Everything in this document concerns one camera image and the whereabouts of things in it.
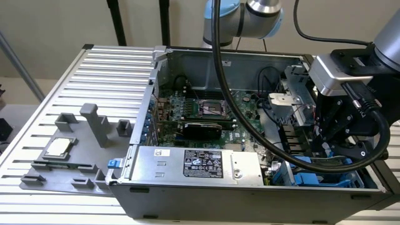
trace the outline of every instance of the black pole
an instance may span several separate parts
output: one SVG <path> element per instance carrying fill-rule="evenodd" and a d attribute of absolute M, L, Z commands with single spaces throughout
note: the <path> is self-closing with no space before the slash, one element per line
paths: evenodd
<path fill-rule="evenodd" d="M 162 45 L 170 45 L 169 37 L 169 0 L 158 0 Z"/>
<path fill-rule="evenodd" d="M 118 46 L 126 46 L 122 19 L 120 17 L 118 0 L 106 0 L 106 5 L 110 12 L 113 29 L 114 29 L 114 34 L 117 36 Z"/>

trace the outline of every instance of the slotted metal surface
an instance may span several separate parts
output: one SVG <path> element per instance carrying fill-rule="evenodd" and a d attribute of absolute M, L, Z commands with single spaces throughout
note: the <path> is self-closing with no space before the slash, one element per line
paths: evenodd
<path fill-rule="evenodd" d="M 58 83 L 40 105 L 5 153 L 0 156 L 0 224 L 176 224 L 170 221 L 133 220 L 114 198 L 72 193 L 21 190 L 20 177 L 56 131 L 58 113 L 73 113 L 96 103 L 98 115 L 109 121 L 134 123 L 146 79 L 153 68 L 152 48 L 94 46 L 81 50 Z M 386 163 L 400 180 L 400 123 L 392 126 Z M 184 224 L 216 224 L 184 222 Z M 365 210 L 338 225 L 397 225 L 400 203 L 385 210 Z"/>

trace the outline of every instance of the warning label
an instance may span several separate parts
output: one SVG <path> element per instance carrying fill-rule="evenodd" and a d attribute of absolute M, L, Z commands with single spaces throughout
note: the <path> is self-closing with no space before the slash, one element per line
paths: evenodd
<path fill-rule="evenodd" d="M 224 178 L 220 151 L 185 150 L 182 175 L 185 177 Z"/>

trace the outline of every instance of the circuit board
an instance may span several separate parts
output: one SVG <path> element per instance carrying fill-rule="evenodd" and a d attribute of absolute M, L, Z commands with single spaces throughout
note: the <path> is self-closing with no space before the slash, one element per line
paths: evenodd
<path fill-rule="evenodd" d="M 252 93 L 233 91 L 236 104 L 250 124 L 262 132 L 256 99 Z M 245 150 L 253 147 L 253 139 L 237 124 L 224 100 L 188 98 L 180 91 L 164 90 L 158 105 L 158 146 Z M 222 126 L 220 138 L 214 140 L 185 140 L 181 126 L 185 122 L 201 122 Z"/>

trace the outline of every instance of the white wall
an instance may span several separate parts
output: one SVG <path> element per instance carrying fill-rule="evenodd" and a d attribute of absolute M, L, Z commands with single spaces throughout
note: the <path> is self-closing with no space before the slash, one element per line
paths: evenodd
<path fill-rule="evenodd" d="M 200 46 L 205 1 L 170 0 L 172 45 Z M 292 22 L 294 0 L 281 2 L 285 18 L 277 35 L 266 39 L 268 51 L 317 54 L 356 47 L 302 39 Z M 398 8 L 398 0 L 301 0 L 300 27 L 313 36 L 373 40 Z M 160 45 L 158 1 L 120 0 L 120 10 L 128 45 Z M 105 0 L 1 0 L 0 30 L 34 78 L 57 79 L 84 43 L 117 44 Z M 238 49 L 264 47 L 260 40 L 244 38 Z M 18 76 L 1 52 L 0 76 Z"/>

